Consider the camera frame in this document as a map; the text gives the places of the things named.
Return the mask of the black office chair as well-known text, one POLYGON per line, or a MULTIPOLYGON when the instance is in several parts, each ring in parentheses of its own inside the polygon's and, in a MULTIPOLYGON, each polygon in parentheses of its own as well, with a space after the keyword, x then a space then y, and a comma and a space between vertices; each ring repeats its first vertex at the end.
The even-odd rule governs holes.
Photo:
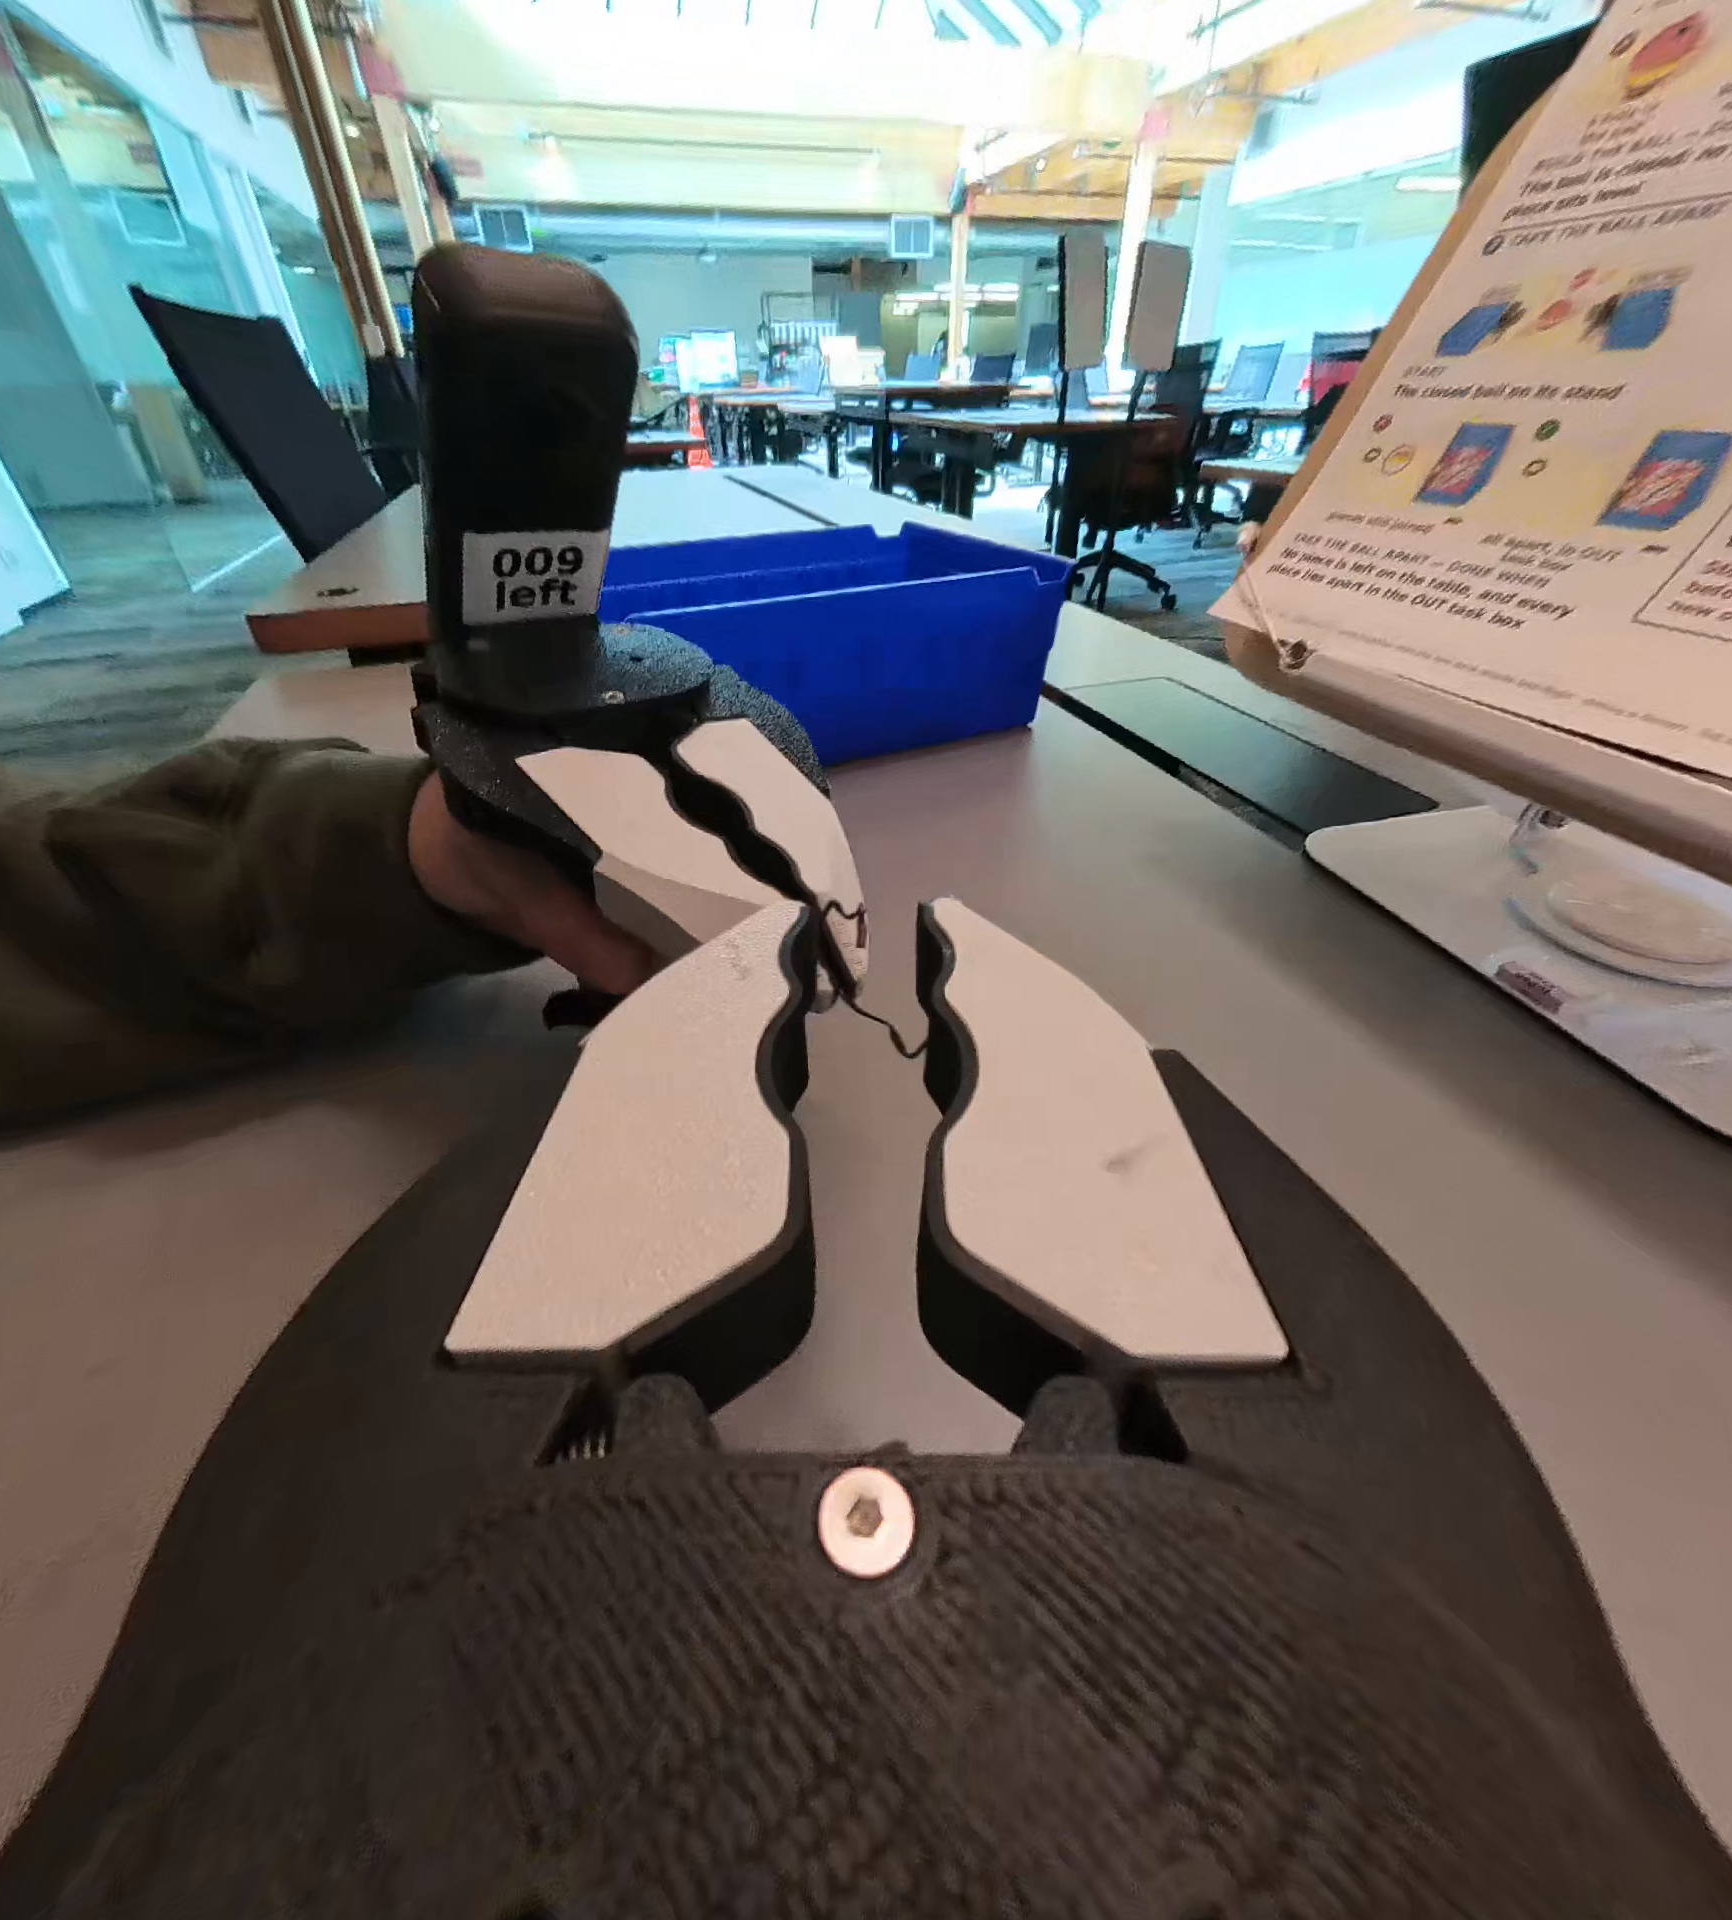
POLYGON ((1083 575, 1079 599, 1094 612, 1107 611, 1118 575, 1153 595, 1161 612, 1177 607, 1173 586, 1129 556, 1119 539, 1182 523, 1216 356, 1218 342, 1177 346, 1166 372, 1139 376, 1139 396, 1151 409, 1072 452, 1063 507, 1074 510, 1076 530, 1091 539, 1074 573, 1083 575))

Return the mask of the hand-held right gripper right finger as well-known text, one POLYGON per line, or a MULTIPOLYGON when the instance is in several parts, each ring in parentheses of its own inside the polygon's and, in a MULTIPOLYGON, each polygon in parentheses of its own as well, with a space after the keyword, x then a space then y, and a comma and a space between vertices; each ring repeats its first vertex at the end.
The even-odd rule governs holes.
POLYGON ((916 917, 918 1316, 962 1380, 1257 1375, 1290 1340, 1144 1037, 960 899, 916 917))

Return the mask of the white board on stand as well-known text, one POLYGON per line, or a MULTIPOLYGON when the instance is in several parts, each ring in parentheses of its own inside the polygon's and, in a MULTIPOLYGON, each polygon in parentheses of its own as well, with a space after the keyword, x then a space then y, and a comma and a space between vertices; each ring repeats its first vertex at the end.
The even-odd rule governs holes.
POLYGON ((1056 293, 1060 372, 1100 369, 1110 324, 1110 259, 1101 228, 1082 227, 1060 235, 1056 293))
POLYGON ((1138 375, 1161 375, 1182 341, 1192 277, 1187 246, 1141 240, 1127 289, 1122 365, 1138 375))

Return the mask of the white stand base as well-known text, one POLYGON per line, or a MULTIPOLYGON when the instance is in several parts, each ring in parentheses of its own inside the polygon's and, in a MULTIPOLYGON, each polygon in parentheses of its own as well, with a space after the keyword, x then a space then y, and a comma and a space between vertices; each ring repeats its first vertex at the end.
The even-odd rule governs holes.
POLYGON ((1732 918, 1729 885, 1538 806, 1512 819, 1494 806, 1466 806, 1327 828, 1308 837, 1306 852, 1601 1067, 1732 1143, 1732 969, 1705 982, 1616 973, 1550 944, 1505 906, 1530 876, 1619 870, 1732 918), (1492 980, 1504 958, 1564 987, 1567 1007, 1546 1019, 1504 992, 1492 980))

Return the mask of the person's left hand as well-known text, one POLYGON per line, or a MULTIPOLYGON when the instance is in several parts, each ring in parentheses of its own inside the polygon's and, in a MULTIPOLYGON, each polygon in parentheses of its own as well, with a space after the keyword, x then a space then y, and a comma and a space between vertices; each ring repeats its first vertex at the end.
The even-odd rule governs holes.
POLYGON ((437 775, 423 775, 406 819, 406 863, 421 897, 451 918, 552 963, 582 988, 632 997, 662 958, 613 924, 538 852, 464 826, 437 775))

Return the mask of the person's left forearm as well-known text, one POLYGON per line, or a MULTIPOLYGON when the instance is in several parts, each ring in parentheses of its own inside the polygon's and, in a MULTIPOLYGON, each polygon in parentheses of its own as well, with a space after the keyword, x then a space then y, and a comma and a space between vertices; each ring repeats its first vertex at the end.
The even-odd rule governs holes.
POLYGON ((419 886, 417 756, 214 739, 114 780, 0 767, 0 1131, 395 1023, 534 963, 419 886))

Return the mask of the black monitor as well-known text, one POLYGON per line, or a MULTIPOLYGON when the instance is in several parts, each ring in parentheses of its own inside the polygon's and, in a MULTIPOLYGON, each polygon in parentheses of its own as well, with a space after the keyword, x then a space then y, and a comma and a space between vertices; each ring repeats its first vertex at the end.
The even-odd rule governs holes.
POLYGON ((1570 71, 1596 31, 1581 23, 1471 63, 1459 84, 1459 187, 1470 189, 1499 145, 1570 71))

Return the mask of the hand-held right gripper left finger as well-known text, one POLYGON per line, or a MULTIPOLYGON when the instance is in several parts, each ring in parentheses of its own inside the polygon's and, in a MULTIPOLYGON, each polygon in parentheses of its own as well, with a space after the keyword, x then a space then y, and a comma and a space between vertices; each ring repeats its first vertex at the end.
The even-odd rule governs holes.
POLYGON ((743 1388, 708 1321, 786 1279, 810 1227, 806 906, 760 909, 590 1032, 445 1330, 460 1368, 743 1388))

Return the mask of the clear round pad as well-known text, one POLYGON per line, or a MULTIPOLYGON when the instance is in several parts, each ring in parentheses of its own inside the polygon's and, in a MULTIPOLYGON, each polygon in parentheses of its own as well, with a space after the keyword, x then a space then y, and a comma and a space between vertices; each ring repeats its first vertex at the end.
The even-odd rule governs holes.
POLYGON ((1504 906, 1548 944, 1633 979, 1704 984, 1732 969, 1732 918, 1622 870, 1526 876, 1504 906))

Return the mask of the red-backed office chair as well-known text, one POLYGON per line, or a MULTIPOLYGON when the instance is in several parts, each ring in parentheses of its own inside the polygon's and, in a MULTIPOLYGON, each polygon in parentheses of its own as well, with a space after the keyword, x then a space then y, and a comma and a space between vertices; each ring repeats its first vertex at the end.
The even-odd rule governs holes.
POLYGON ((1353 382, 1382 328, 1318 330, 1309 336, 1308 396, 1302 414, 1302 452, 1326 433, 1341 394, 1353 382))

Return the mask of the black flat panel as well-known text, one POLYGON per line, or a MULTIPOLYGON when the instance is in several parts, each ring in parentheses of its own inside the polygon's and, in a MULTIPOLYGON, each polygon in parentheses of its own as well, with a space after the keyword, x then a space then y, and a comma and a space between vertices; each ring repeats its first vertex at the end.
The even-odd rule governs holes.
POLYGON ((300 562, 316 562, 387 507, 359 441, 280 321, 214 312, 136 284, 128 296, 300 562))

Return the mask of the blue plastic bin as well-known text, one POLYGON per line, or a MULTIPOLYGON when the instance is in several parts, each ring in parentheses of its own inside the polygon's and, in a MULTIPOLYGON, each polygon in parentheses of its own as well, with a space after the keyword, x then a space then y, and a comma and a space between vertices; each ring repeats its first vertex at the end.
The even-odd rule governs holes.
POLYGON ((597 615, 702 648, 837 767, 1030 726, 1072 577, 918 523, 816 526, 618 550, 597 615))

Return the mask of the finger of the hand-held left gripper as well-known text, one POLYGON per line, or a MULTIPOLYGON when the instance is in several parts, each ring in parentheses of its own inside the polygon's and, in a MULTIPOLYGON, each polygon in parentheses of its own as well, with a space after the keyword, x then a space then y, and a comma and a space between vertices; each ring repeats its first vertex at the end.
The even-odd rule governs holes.
POLYGON ((870 965, 870 917, 854 849, 827 792, 752 719, 717 719, 669 748, 669 786, 733 867, 807 909, 823 1000, 854 1002, 870 965))
POLYGON ((669 965, 774 906, 811 909, 761 833, 765 804, 813 789, 770 741, 681 741, 669 763, 558 747, 518 763, 590 849, 600 914, 669 965))

